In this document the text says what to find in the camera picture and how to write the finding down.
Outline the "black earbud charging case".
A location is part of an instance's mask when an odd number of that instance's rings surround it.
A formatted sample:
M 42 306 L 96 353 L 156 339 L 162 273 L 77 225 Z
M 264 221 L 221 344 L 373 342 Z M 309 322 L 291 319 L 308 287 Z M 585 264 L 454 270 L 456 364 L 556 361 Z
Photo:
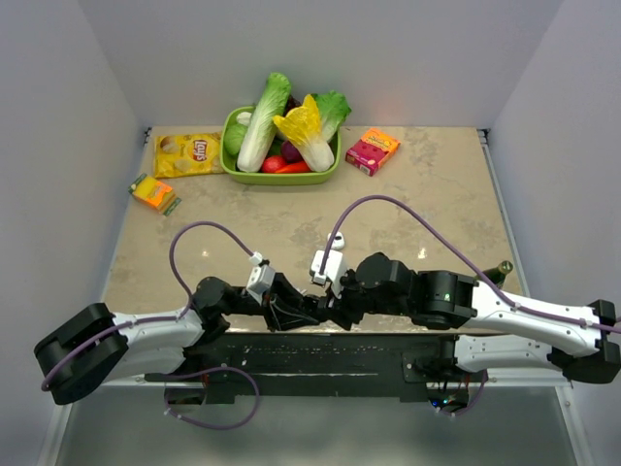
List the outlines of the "black earbud charging case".
M 304 295 L 300 312 L 315 320 L 323 320 L 326 316 L 327 298 L 325 296 Z

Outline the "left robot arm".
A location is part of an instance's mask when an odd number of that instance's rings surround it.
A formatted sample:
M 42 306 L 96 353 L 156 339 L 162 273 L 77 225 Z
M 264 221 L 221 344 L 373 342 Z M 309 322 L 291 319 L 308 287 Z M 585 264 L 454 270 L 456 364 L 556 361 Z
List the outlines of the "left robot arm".
M 102 383 L 141 374 L 190 381 L 201 369 L 201 357 L 191 349 L 223 335 L 230 315 L 262 316 L 276 331 L 325 320 L 318 298 L 301 293 L 281 273 L 251 279 L 245 286 L 207 277 L 183 308 L 165 313 L 114 313 L 103 302 L 93 303 L 35 346 L 44 375 L 41 389 L 55 404 L 68 405 Z

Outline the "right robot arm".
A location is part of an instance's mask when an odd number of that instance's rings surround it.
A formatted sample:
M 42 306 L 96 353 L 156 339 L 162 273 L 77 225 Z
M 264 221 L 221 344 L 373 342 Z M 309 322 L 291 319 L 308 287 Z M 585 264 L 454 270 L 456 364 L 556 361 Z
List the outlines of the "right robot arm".
M 620 348 L 608 338 L 615 312 L 607 301 L 547 303 L 448 271 L 416 273 L 381 252 L 351 270 L 342 253 L 319 250 L 310 277 L 328 287 L 330 319 L 344 328 L 378 314 L 431 330 L 493 331 L 491 337 L 462 336 L 433 356 L 433 371 L 446 382 L 491 368 L 545 368 L 592 384 L 611 383 L 620 372 Z

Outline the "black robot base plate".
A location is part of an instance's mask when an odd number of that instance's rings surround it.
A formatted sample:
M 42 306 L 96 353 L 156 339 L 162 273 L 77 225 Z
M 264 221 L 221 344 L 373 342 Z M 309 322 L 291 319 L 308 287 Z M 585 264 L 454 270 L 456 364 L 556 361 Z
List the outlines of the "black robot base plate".
M 426 402 L 430 391 L 479 383 L 456 365 L 457 336 L 412 333 L 225 333 L 185 350 L 171 375 L 147 381 L 204 381 L 211 403 L 237 395 L 397 398 Z

